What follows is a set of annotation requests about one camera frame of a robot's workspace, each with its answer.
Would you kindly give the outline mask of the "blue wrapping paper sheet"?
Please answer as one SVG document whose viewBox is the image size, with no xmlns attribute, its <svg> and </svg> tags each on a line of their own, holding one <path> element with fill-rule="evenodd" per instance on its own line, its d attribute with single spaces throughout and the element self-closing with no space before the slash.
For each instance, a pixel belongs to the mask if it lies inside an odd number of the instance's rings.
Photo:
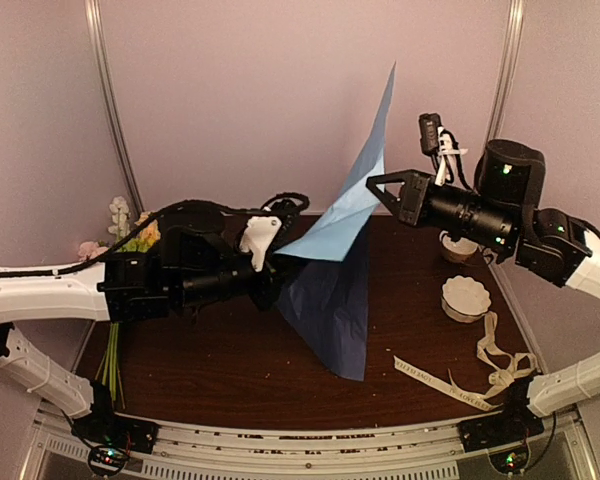
<svg viewBox="0 0 600 480">
<path fill-rule="evenodd" d="M 335 375 L 362 381 L 369 317 L 369 220 L 380 201 L 367 180 L 385 173 L 391 71 L 370 134 L 338 197 L 302 235 L 277 251 L 306 265 L 276 306 L 321 363 Z"/>
</svg>

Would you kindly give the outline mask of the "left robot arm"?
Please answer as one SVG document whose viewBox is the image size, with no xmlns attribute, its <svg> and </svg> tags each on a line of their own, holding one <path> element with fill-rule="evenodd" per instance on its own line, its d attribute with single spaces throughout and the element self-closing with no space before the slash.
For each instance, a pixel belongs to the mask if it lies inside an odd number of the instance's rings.
<svg viewBox="0 0 600 480">
<path fill-rule="evenodd" d="M 245 209 L 248 220 L 238 246 L 223 237 L 235 209 L 185 200 L 142 221 L 158 227 L 147 252 L 124 252 L 124 237 L 79 264 L 46 270 L 0 268 L 0 371 L 30 393 L 56 405 L 75 426 L 103 444 L 124 433 L 109 391 L 59 366 L 22 335 L 17 323 L 78 319 L 125 323 L 181 315 L 203 306 L 267 288 L 265 260 L 282 225 L 272 207 Z"/>
</svg>

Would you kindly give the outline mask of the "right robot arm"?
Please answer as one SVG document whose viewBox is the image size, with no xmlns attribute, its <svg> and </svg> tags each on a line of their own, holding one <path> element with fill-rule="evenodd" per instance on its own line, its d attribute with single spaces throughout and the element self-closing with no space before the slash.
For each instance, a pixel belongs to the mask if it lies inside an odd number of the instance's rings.
<svg viewBox="0 0 600 480">
<path fill-rule="evenodd" d="M 487 142 L 472 190 L 433 175 L 402 170 L 374 175 L 366 186 L 389 213 L 409 227 L 435 227 L 452 239 L 489 249 L 497 262 L 546 281 L 549 304 L 537 307 L 553 323 L 589 319 L 600 310 L 600 230 L 587 220 L 540 205 L 543 154 L 507 139 Z"/>
</svg>

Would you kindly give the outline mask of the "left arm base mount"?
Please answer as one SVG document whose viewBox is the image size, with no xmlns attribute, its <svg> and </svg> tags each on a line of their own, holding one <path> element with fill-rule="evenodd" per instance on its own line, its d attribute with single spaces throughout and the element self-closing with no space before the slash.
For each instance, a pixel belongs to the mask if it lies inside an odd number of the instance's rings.
<svg viewBox="0 0 600 480">
<path fill-rule="evenodd" d="M 151 421 L 115 415 L 109 423 L 86 418 L 75 419 L 71 429 L 76 437 L 89 444 L 151 454 L 157 440 L 159 425 Z"/>
</svg>

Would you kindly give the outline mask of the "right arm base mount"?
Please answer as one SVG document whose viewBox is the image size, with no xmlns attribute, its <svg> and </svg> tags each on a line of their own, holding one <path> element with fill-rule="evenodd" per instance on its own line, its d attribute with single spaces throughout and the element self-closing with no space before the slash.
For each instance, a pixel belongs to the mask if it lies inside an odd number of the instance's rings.
<svg viewBox="0 0 600 480">
<path fill-rule="evenodd" d="M 461 421 L 459 437 L 466 453 L 522 443 L 544 432 L 543 421 L 534 416 L 507 416 L 504 413 Z"/>
</svg>

